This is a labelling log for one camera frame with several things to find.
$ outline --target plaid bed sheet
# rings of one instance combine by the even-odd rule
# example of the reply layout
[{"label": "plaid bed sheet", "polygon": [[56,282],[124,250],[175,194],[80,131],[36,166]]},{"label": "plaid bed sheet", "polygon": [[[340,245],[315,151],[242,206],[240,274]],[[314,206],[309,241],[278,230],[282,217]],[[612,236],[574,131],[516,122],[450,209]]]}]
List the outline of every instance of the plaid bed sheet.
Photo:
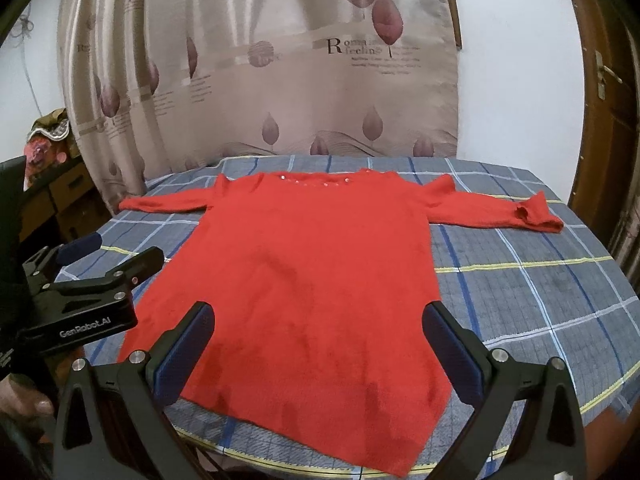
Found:
[{"label": "plaid bed sheet", "polygon": [[[214,168],[171,174],[149,182],[149,195],[212,186],[257,172],[350,173],[361,168],[396,171],[426,184],[449,173],[459,190],[522,200],[544,191],[549,207],[566,224],[560,234],[515,229],[476,230],[431,225],[433,259],[442,301],[487,347],[516,359],[545,363],[558,355],[568,364],[583,421],[612,406],[620,416],[640,396],[640,301],[606,249],[578,217],[529,171],[444,158],[349,158],[336,156],[238,157]],[[105,224],[102,248],[61,272],[62,280],[103,276],[111,267],[151,246],[169,260],[190,236],[201,213],[146,214],[125,211]],[[137,301],[149,282],[134,292]],[[92,364],[116,360],[124,338],[86,346]],[[482,475],[493,472],[513,436],[516,405]],[[248,422],[208,412],[180,399],[166,413],[178,432],[227,456],[281,478],[383,478],[386,474],[324,456]],[[426,476],[472,413],[453,393],[410,476]]]}]

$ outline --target white wall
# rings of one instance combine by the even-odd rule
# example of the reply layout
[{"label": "white wall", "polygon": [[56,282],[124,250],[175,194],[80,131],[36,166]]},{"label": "white wall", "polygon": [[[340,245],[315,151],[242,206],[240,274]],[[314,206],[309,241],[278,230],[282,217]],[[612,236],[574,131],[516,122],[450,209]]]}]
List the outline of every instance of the white wall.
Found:
[{"label": "white wall", "polygon": [[[43,115],[65,105],[56,45],[59,7],[60,0],[32,0],[33,31],[24,40],[24,59]],[[31,125],[40,117],[17,45],[9,36],[0,47],[0,161],[22,154]]]},{"label": "white wall", "polygon": [[531,170],[571,193],[584,115],[582,47],[571,0],[457,0],[458,157]]}]

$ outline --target red sweater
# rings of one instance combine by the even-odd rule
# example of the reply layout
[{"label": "red sweater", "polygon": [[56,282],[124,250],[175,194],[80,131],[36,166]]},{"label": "red sweater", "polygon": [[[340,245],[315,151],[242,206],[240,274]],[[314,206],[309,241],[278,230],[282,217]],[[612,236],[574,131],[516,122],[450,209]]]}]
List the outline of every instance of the red sweater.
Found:
[{"label": "red sweater", "polygon": [[216,331],[182,396],[319,452],[404,476],[451,386],[420,319],[440,298],[429,222],[558,232],[526,202],[426,186],[396,173],[272,173],[121,209],[206,208],[143,295],[120,359],[148,349],[195,301]]}]

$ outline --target wooden furniture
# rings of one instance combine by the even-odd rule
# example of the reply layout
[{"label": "wooden furniture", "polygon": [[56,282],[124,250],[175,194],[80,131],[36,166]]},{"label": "wooden furniture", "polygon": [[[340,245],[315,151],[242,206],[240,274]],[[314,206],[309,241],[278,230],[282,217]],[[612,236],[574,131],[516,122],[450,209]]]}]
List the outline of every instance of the wooden furniture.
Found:
[{"label": "wooden furniture", "polygon": [[21,259],[94,232],[111,218],[81,157],[44,172],[22,200]]},{"label": "wooden furniture", "polygon": [[630,24],[615,0],[572,1],[582,41],[585,108],[569,207],[612,251],[616,227],[629,213],[637,171],[638,89]]}]

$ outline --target drawer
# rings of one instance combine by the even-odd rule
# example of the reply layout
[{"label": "drawer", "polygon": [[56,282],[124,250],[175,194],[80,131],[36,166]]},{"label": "drawer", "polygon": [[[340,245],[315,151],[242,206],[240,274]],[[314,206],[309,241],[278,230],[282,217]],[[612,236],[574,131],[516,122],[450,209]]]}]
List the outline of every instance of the drawer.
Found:
[{"label": "drawer", "polygon": [[33,233],[44,222],[56,214],[47,189],[43,189],[26,202],[21,209],[22,229],[20,241]]},{"label": "drawer", "polygon": [[49,184],[53,203],[58,211],[64,211],[93,187],[94,181],[84,164],[72,167]]},{"label": "drawer", "polygon": [[87,193],[56,215],[65,242],[93,233],[110,219],[111,215],[97,190]]}]

